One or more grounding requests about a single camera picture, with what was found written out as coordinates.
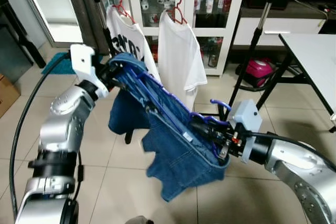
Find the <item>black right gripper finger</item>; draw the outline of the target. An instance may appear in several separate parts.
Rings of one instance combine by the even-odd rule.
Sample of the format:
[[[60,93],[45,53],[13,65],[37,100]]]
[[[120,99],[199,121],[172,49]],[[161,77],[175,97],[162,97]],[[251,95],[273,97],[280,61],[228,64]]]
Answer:
[[[190,117],[190,124],[194,127],[201,126],[204,128],[205,126],[208,126],[216,130],[226,130],[230,126],[230,123],[218,120],[217,118],[210,115],[190,113]]]

